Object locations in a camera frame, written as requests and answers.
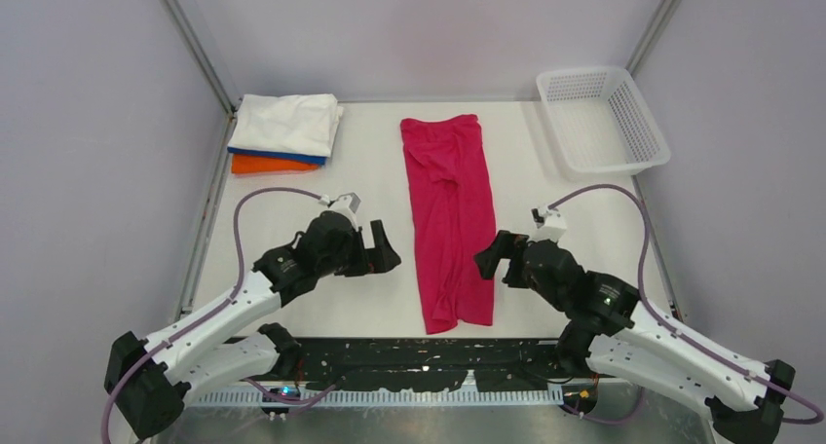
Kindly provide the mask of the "pink t shirt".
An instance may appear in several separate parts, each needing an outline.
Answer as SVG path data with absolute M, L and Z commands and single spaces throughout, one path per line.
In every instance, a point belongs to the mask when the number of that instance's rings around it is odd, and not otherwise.
M 493 280 L 474 262 L 496 236 L 482 127 L 474 114 L 400 123 L 414 225 L 414 254 L 427 334 L 465 322 L 490 326 Z

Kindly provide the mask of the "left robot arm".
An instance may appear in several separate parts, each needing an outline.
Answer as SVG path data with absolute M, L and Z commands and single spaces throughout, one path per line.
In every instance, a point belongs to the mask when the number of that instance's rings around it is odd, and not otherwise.
M 370 223 L 373 246 L 345 210 L 326 210 L 305 231 L 243 267 L 237 284 L 210 304 L 147 335 L 128 331 L 110 350 L 108 394 L 100 433 L 119 411 L 139 439 L 170 427 L 201 396 L 236 381 L 270 374 L 290 378 L 303 358 L 298 341 L 280 324 L 265 323 L 235 344 L 243 327 L 316 288 L 322 278 L 384 274 L 400 262 L 380 220 Z

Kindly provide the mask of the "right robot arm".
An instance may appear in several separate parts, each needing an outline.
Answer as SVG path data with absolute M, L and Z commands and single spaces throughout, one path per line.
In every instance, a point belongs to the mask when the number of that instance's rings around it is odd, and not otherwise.
M 777 438 L 784 418 L 778 388 L 792 386 L 791 365 L 720 347 L 646 308 L 638 289 L 622 279 L 584 269 L 553 240 L 500 231 L 474 262 L 490 279 L 503 259 L 505 285 L 533 290 L 568 318 L 552 355 L 565 374 L 613 376 L 668 397 L 732 443 Z

